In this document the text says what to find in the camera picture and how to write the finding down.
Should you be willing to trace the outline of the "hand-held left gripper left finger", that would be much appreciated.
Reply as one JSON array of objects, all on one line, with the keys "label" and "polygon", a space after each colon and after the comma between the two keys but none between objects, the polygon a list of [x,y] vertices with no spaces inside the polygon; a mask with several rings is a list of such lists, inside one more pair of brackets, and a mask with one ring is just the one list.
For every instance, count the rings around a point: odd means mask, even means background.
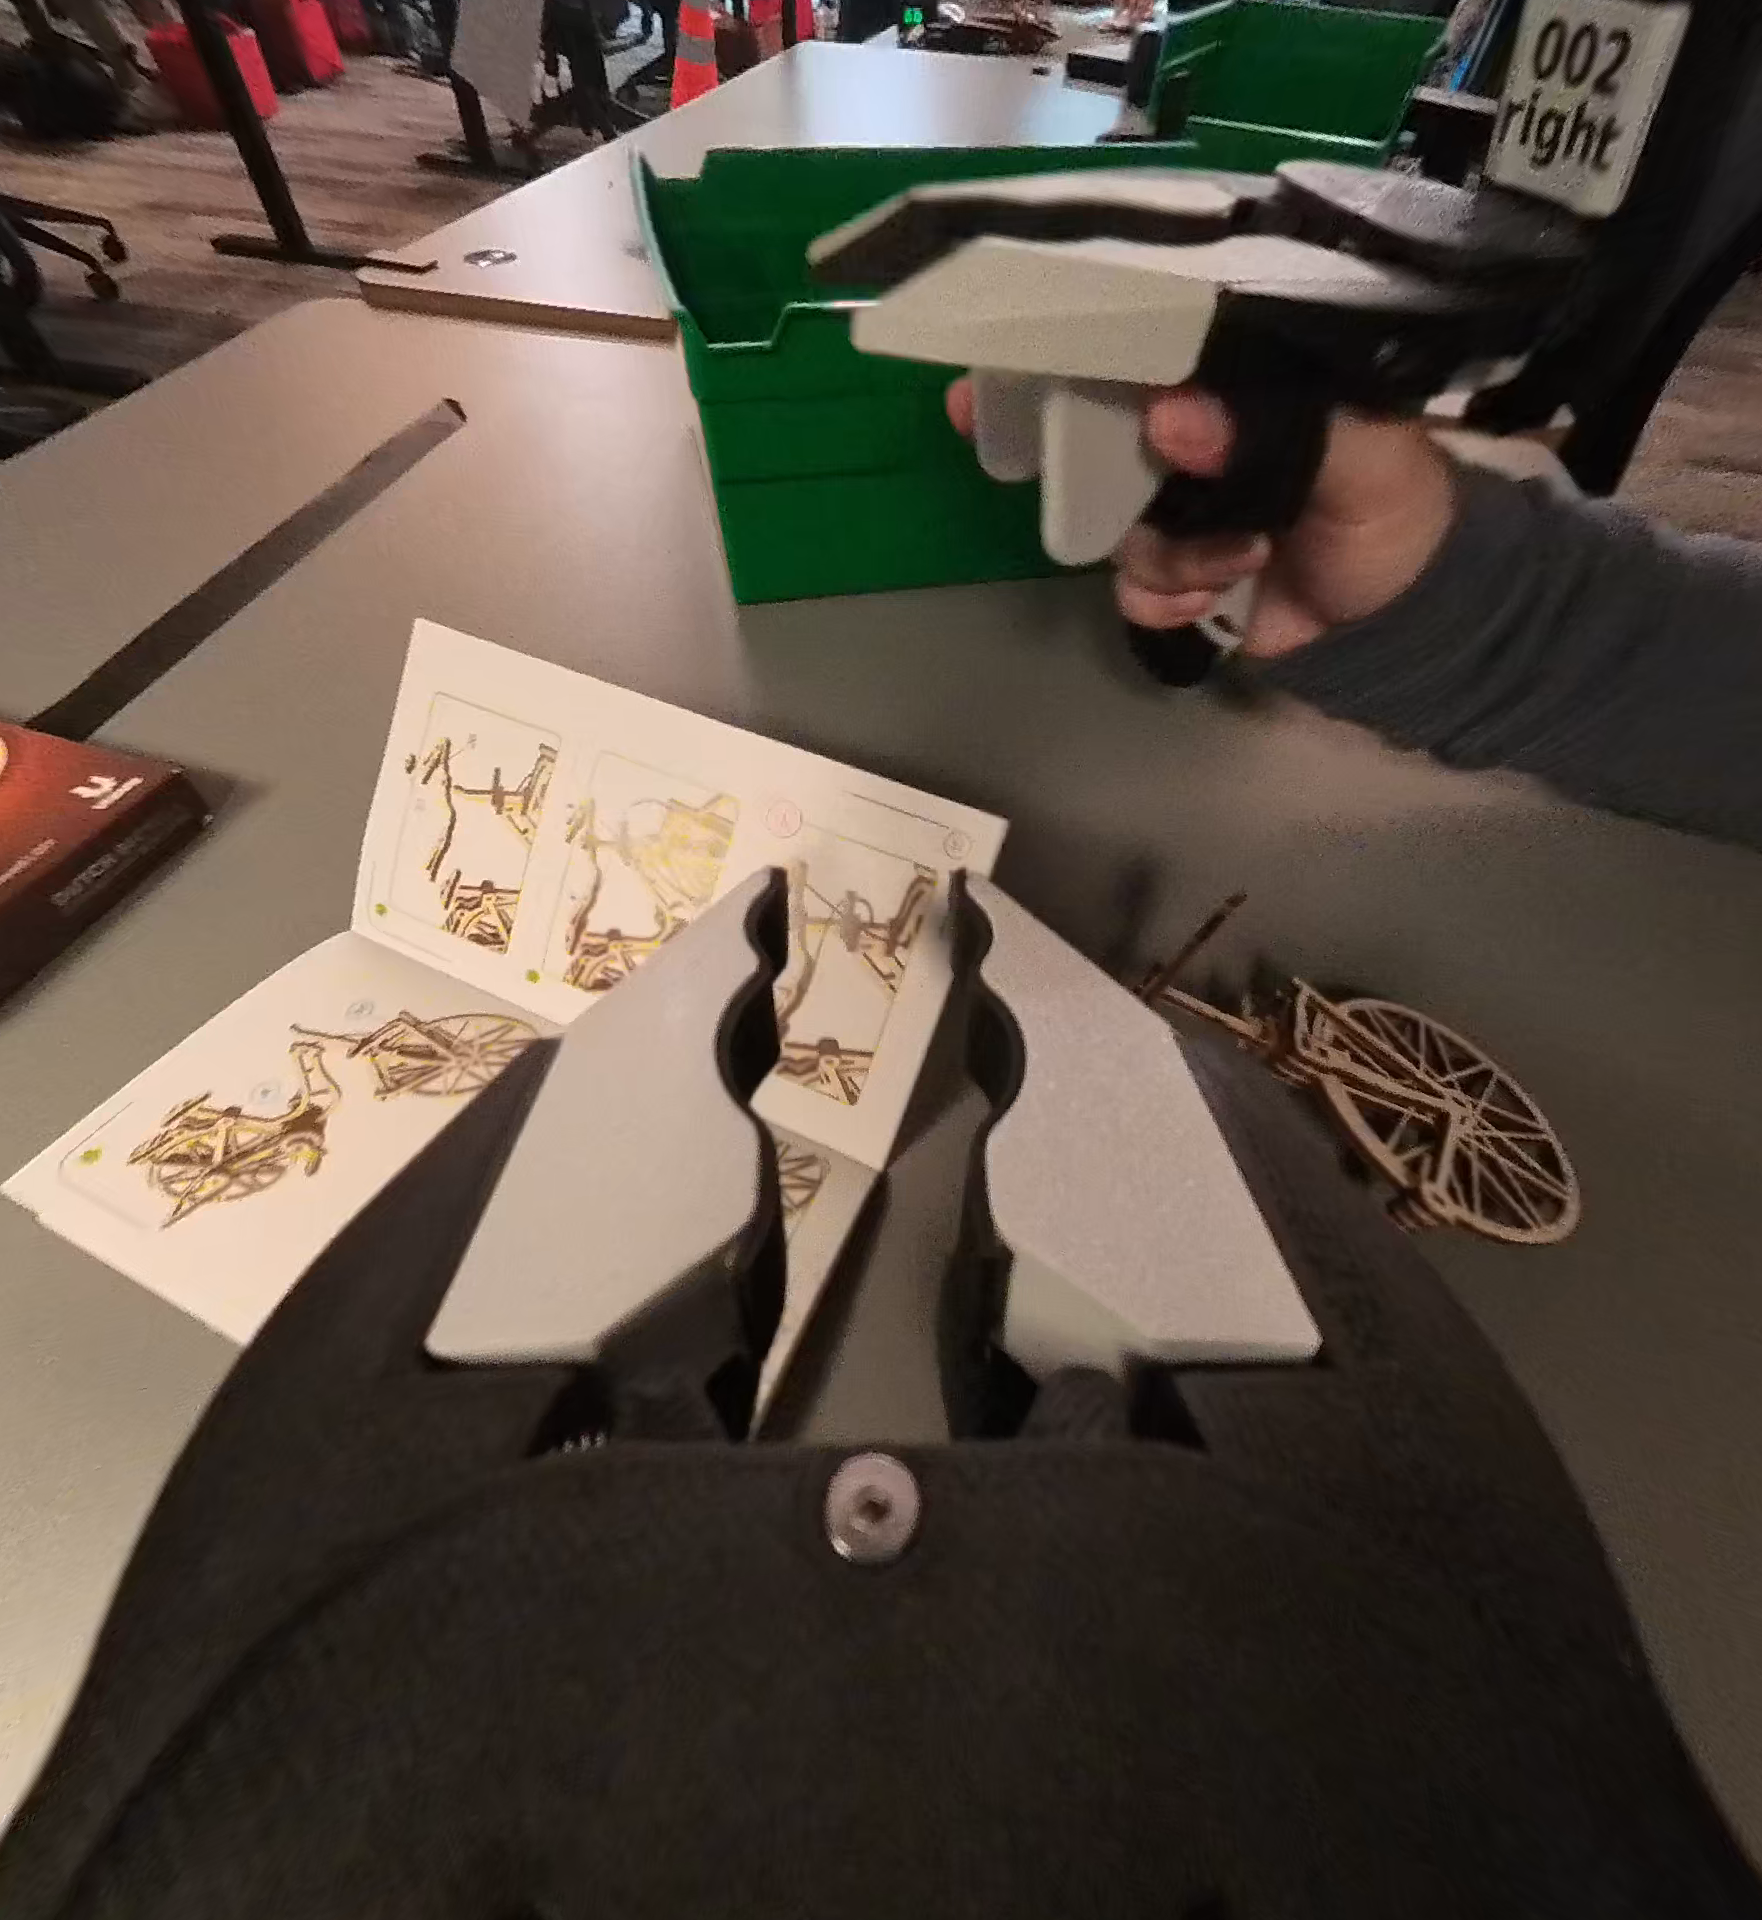
[{"label": "hand-held left gripper left finger", "polygon": [[666,1381],[749,1433],[786,1303],[778,1151],[783,869],[752,870],[572,1021],[485,1156],[426,1334],[444,1364]]}]

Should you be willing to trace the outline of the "green plastic bin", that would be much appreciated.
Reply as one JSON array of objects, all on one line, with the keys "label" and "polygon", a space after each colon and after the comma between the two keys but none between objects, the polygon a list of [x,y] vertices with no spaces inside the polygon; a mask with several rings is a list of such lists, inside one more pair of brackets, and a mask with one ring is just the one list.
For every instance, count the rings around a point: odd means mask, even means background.
[{"label": "green plastic bin", "polygon": [[1325,4],[1171,4],[1137,140],[1218,173],[1392,159],[1447,42],[1436,15]]},{"label": "green plastic bin", "polygon": [[959,370],[869,357],[850,292],[814,282],[808,247],[923,184],[1179,171],[1260,195],[1253,171],[1184,143],[716,148],[691,177],[628,161],[642,249],[676,324],[735,600],[807,603],[1056,579],[1038,486],[1001,485],[952,433]]}]

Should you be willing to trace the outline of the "dark red model box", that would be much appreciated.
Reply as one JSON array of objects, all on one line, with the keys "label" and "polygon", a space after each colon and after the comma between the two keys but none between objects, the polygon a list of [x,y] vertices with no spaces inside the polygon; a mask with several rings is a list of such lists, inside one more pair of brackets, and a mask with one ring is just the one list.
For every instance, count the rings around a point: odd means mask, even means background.
[{"label": "dark red model box", "polygon": [[0,1011],[213,819],[166,760],[0,719]]}]

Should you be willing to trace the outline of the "person's right hand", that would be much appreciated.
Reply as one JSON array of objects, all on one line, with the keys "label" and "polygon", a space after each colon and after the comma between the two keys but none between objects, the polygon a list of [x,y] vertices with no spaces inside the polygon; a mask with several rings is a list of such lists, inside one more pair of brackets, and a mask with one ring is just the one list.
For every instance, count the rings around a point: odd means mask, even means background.
[{"label": "person's right hand", "polygon": [[1251,586],[1240,653],[1281,661],[1389,611],[1451,536],[1457,469],[1423,416],[1338,411],[1300,516],[1281,535],[1175,536],[1147,522],[1114,553],[1112,599],[1140,628],[1192,628]]}]

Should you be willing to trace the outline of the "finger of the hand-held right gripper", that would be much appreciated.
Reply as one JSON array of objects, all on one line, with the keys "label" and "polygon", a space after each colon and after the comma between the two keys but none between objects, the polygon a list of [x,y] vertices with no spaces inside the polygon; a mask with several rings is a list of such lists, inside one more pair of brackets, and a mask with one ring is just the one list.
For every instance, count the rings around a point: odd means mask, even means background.
[{"label": "finger of the hand-held right gripper", "polygon": [[807,249],[877,297],[1212,294],[1195,259],[1251,233],[1279,179],[1119,167],[917,184]]},{"label": "finger of the hand-held right gripper", "polygon": [[[1038,485],[1062,567],[1112,556],[1173,485],[1204,533],[1279,533],[1331,415],[1370,395],[1370,270],[1292,238],[853,236],[848,285],[858,352],[968,375],[979,463]],[[1187,386],[1237,418],[1223,486],[1148,450],[1151,400]]]}]

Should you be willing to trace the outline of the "red bag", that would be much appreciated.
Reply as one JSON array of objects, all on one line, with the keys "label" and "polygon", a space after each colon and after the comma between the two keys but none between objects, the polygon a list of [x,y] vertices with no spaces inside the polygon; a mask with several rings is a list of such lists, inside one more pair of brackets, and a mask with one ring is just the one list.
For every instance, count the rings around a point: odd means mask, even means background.
[{"label": "red bag", "polygon": [[[226,37],[248,105],[262,120],[278,117],[282,98],[345,77],[343,46],[323,2],[211,2],[207,10]],[[225,109],[181,12],[144,24],[142,37],[183,125],[226,132]]]}]

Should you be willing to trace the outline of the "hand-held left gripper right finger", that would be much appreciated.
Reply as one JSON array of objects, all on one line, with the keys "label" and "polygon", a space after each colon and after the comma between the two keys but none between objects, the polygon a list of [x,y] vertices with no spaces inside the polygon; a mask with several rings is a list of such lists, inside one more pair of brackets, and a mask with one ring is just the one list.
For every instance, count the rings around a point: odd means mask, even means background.
[{"label": "hand-held left gripper right finger", "polygon": [[1182,1038],[998,883],[951,878],[965,1069],[987,1112],[940,1293],[959,1437],[1041,1391],[1325,1352]]}]

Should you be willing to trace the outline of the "white instruction booklet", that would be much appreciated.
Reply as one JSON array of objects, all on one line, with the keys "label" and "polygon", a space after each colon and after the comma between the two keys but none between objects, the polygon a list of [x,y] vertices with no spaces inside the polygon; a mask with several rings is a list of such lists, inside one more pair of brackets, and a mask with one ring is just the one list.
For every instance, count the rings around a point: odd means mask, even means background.
[{"label": "white instruction booklet", "polygon": [[955,872],[1009,823],[417,621],[348,929],[21,1168],[48,1232],[250,1343],[411,1152],[729,888],[786,875],[769,1421],[895,1156],[951,987]]}]

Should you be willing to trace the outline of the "black desk leg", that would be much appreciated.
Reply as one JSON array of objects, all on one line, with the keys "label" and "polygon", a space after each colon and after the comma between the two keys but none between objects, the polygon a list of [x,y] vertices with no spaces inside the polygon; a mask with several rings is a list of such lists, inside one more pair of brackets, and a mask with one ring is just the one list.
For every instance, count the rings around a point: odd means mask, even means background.
[{"label": "black desk leg", "polygon": [[522,181],[541,101],[542,2],[429,2],[458,136],[436,165]]},{"label": "black desk leg", "polygon": [[179,2],[177,10],[266,220],[264,235],[214,235],[211,238],[211,250],[229,261],[338,275],[356,275],[367,268],[368,259],[364,252],[329,249],[318,245],[311,235],[292,187],[274,155],[266,125],[244,83],[229,33],[214,17],[211,4]]}]

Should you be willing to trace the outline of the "wooden bicycle model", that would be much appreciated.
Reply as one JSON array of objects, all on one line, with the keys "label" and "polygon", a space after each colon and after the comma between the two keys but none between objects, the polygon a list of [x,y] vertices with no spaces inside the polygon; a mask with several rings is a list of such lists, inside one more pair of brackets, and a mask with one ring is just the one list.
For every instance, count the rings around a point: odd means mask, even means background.
[{"label": "wooden bicycle model", "polygon": [[1230,1038],[1331,1126],[1348,1175],[1407,1234],[1564,1244],[1582,1222],[1567,1143],[1526,1086],[1479,1042],[1400,1000],[1260,972],[1237,1007],[1182,974],[1246,907],[1234,890],[1151,961],[1134,997]]}]

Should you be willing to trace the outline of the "person's right forearm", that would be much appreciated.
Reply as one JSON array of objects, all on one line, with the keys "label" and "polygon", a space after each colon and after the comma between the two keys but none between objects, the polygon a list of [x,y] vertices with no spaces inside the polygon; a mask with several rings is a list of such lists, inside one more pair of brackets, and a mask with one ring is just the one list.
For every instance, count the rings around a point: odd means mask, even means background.
[{"label": "person's right forearm", "polygon": [[1449,768],[1762,854],[1762,541],[1471,464],[1452,493],[1405,593],[1254,677]]}]

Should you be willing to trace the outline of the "grey desk with wooden edge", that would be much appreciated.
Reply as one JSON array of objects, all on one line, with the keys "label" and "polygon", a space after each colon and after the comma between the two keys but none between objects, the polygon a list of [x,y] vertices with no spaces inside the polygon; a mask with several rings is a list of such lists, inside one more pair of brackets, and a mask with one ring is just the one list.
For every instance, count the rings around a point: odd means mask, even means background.
[{"label": "grey desk with wooden edge", "polygon": [[1088,147],[1147,112],[1061,63],[808,42],[593,148],[356,276],[368,306],[668,345],[630,169],[691,179],[712,151]]}]

